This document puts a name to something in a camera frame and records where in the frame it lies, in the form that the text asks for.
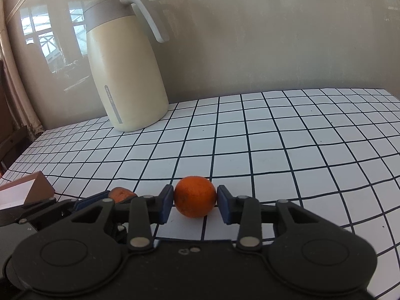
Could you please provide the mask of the orange tangerine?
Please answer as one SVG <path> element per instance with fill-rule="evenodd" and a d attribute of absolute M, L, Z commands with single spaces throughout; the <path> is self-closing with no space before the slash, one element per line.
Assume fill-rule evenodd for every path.
<path fill-rule="evenodd" d="M 177 210 L 187 218 L 203 218 L 216 204 L 217 193 L 210 180 L 200 176 L 182 178 L 173 192 Z"/>

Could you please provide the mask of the checkered white tablecloth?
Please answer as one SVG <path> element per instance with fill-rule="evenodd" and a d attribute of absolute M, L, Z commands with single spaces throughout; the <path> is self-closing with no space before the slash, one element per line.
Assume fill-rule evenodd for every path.
<path fill-rule="evenodd" d="M 399 100 L 383 89 L 183 101 L 131 133 L 86 120 L 45 131 L 1 183 L 37 171 L 58 200 L 157 194 L 187 176 L 264 204 L 289 200 L 366 239 L 378 255 L 370 293 L 399 298 Z"/>

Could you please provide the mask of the wooden sofa orange cushion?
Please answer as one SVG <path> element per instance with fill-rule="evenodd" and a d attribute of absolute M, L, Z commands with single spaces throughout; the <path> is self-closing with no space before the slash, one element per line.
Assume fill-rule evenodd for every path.
<path fill-rule="evenodd" d="M 6 74 L 1 62 L 1 176 L 29 145 L 26 125 L 13 117 L 6 93 Z"/>

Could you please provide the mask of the cream thermos jug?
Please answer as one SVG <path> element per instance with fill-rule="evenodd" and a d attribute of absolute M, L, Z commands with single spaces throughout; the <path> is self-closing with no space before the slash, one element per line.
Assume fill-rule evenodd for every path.
<path fill-rule="evenodd" d="M 150 1 L 94 0 L 83 15 L 91 74 L 112 126 L 134 132 L 159 121 L 169 101 L 138 16 L 143 16 L 158 43 L 170 37 Z"/>

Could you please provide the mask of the beige curtain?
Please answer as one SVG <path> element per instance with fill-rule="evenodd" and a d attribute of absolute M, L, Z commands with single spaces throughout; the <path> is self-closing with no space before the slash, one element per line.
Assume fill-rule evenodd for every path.
<path fill-rule="evenodd" d="M 1 61 L 5 76 L 1 82 L 13 126 L 16 129 L 26 127 L 29 140 L 34 141 L 44 132 L 44 127 L 31 104 L 16 66 L 6 26 L 4 0 L 1 0 Z"/>

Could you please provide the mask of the carrot-like chunk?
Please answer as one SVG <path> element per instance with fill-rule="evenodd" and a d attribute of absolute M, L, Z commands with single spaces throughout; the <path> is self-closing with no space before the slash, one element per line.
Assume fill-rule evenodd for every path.
<path fill-rule="evenodd" d="M 137 197 L 135 193 L 133 193 L 131 190 L 128 190 L 127 188 L 124 187 L 114 187 L 109 193 L 108 197 L 110 199 L 113 199 L 114 202 L 117 203 L 122 203 L 126 200 L 132 199 Z"/>

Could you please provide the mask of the brown cardboard box tray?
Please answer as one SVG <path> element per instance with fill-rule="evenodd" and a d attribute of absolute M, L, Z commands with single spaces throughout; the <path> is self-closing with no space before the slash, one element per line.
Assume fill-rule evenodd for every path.
<path fill-rule="evenodd" d="M 49 199 L 54 194 L 51 183 L 38 171 L 1 186 L 1 210 Z"/>

